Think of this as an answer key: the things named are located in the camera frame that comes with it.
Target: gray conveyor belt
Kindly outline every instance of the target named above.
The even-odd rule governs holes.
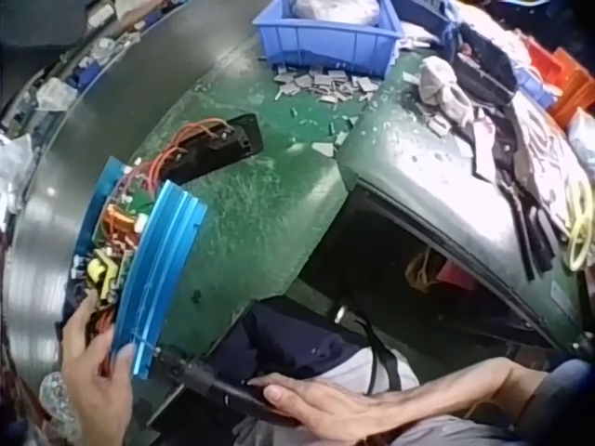
[[[75,239],[108,157],[127,160],[195,81],[254,33],[251,21],[267,3],[178,9],[98,79],[53,136],[17,222],[5,293],[11,352],[32,389],[58,365],[56,323]]]

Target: green workbench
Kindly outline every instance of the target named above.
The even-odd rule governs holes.
[[[208,213],[162,341],[191,353],[207,352],[251,299],[284,293],[347,198],[337,163],[311,143],[332,142],[329,125],[347,131],[342,116],[357,115],[364,105],[352,100],[333,111],[305,92],[275,101],[274,72],[259,54],[253,38],[225,58],[170,110],[135,155],[154,155],[187,122],[258,115],[264,152],[186,186],[208,205]]]
[[[453,137],[440,139],[426,127],[415,87],[403,81],[403,72],[417,72],[421,56],[402,55],[369,104],[351,100],[334,110],[307,92],[274,100],[274,72],[259,54],[255,38],[233,51],[135,154],[154,156],[188,122],[245,112],[258,115],[265,143],[261,154],[186,185],[209,209],[162,343],[204,355],[252,299],[284,293],[357,186],[383,199],[398,218],[415,220],[403,225],[420,238],[420,228],[438,234],[445,254],[535,316],[554,344],[569,348],[576,341],[575,278],[557,264],[542,280],[526,281],[507,202],[471,175],[471,159]],[[335,139],[331,123],[336,132],[349,131],[344,117],[356,115],[336,160],[311,147]]]

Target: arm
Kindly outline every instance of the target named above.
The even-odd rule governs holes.
[[[491,401],[516,419],[547,374],[499,358],[404,392],[374,398],[321,381],[273,374],[251,384],[280,411],[323,439],[357,441],[432,416]]]
[[[401,425],[468,409],[482,402],[497,405],[515,422],[548,374],[505,358],[480,362],[405,392],[380,398]]]

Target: right hand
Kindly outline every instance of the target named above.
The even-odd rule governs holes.
[[[321,439],[354,444],[396,427],[387,415],[386,402],[322,380],[298,381],[270,374],[249,384],[264,387],[264,397],[276,409],[296,418]]]

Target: hand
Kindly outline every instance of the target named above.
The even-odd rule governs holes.
[[[321,439],[354,444],[396,427],[382,400],[351,393],[322,380],[297,381],[270,374],[250,381],[279,411],[296,418]]]
[[[109,354],[113,328],[97,336],[86,348],[85,328],[96,296],[88,296],[64,327],[62,374],[68,396],[89,446],[122,446],[132,416],[130,366],[134,347],[117,355],[112,377],[99,375],[99,365]]]

